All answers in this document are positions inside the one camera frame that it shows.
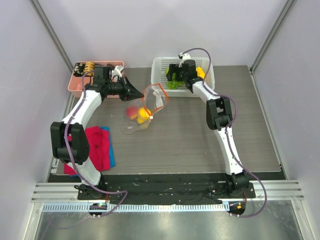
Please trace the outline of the yellow lemon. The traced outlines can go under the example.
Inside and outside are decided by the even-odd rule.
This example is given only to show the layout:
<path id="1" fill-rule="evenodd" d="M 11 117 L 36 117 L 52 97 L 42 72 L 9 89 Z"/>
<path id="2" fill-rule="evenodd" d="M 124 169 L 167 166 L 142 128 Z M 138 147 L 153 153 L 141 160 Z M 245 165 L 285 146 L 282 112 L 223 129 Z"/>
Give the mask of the yellow lemon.
<path id="1" fill-rule="evenodd" d="M 196 73 L 197 77 L 205 79 L 206 73 L 200 66 L 196 67 Z"/>

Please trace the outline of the green grape bunch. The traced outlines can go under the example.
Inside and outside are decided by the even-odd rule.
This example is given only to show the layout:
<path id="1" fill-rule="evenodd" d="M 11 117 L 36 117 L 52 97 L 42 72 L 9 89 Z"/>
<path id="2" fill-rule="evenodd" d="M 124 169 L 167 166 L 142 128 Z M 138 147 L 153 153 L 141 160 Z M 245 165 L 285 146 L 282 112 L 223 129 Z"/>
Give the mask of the green grape bunch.
<path id="1" fill-rule="evenodd" d="M 185 85 L 184 81 L 176 81 L 176 80 L 167 81 L 166 83 L 167 89 L 169 90 L 177 90 L 179 87 L 184 85 Z"/>

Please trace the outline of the red apple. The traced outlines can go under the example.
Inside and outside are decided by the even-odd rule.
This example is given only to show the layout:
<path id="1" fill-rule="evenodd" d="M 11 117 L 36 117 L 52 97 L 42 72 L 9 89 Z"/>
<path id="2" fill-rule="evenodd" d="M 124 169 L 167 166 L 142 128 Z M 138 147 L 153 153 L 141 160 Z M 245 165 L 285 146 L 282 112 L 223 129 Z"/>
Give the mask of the red apple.
<path id="1" fill-rule="evenodd" d="M 128 117 L 128 119 L 130 120 L 135 120 L 138 117 L 138 112 L 139 112 L 139 108 L 136 106 L 129 106 L 126 109 L 126 116 Z"/>

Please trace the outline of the yellow pear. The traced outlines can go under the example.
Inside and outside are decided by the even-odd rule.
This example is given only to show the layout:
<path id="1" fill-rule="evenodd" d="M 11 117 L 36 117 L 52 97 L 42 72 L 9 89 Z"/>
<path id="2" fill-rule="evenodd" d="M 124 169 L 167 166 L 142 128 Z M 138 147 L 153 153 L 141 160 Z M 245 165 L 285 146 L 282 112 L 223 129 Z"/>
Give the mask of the yellow pear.
<path id="1" fill-rule="evenodd" d="M 147 120 L 150 119 L 151 115 L 152 115 L 152 113 L 149 109 L 147 109 L 145 107 L 141 107 L 137 113 L 137 123 L 138 124 L 145 123 Z"/>

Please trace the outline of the clear zip top bag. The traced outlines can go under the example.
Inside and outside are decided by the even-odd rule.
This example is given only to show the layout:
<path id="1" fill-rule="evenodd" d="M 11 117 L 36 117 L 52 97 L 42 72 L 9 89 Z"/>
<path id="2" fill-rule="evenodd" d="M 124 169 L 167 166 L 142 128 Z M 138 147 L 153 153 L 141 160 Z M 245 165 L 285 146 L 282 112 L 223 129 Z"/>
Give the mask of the clear zip top bag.
<path id="1" fill-rule="evenodd" d="M 167 92 L 160 83 L 148 85 L 142 93 L 144 94 L 144 97 L 130 101 L 126 109 L 130 106 L 135 106 L 139 109 L 144 107 L 151 111 L 151 117 L 143 124 L 139 124 L 137 118 L 135 120 L 128 119 L 125 109 L 125 121 L 122 125 L 122 131 L 127 135 L 147 129 L 154 119 L 155 114 L 161 111 L 169 101 Z"/>

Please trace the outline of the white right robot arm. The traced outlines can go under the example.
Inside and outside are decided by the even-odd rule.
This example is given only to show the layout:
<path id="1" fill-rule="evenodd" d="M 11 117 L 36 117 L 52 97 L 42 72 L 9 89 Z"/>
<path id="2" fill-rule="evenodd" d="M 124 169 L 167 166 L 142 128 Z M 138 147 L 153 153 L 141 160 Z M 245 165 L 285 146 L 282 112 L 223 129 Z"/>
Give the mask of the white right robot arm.
<path id="1" fill-rule="evenodd" d="M 231 100 L 214 92 L 196 71 L 192 59 L 169 64 L 166 77 L 169 82 L 183 82 L 185 87 L 206 104 L 206 123 L 219 142 L 225 164 L 226 193 L 233 198 L 243 196 L 250 181 L 242 165 L 232 136 L 233 114 Z"/>

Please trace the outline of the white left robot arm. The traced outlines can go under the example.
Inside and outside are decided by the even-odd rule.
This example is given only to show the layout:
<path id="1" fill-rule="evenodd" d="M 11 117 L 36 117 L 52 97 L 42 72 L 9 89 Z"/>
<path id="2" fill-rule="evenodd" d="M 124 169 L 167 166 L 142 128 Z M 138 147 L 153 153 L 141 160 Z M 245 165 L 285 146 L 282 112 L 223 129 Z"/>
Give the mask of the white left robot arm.
<path id="1" fill-rule="evenodd" d="M 137 90 L 123 74 L 122 65 L 98 65 L 91 73 L 91 83 L 82 83 L 82 93 L 70 113 L 50 126 L 54 158 L 68 164 L 81 179 L 80 190 L 89 191 L 100 200 L 107 190 L 105 180 L 90 159 L 90 145 L 85 128 L 95 110 L 107 96 L 118 95 L 123 102 L 141 99 L 144 94 Z"/>

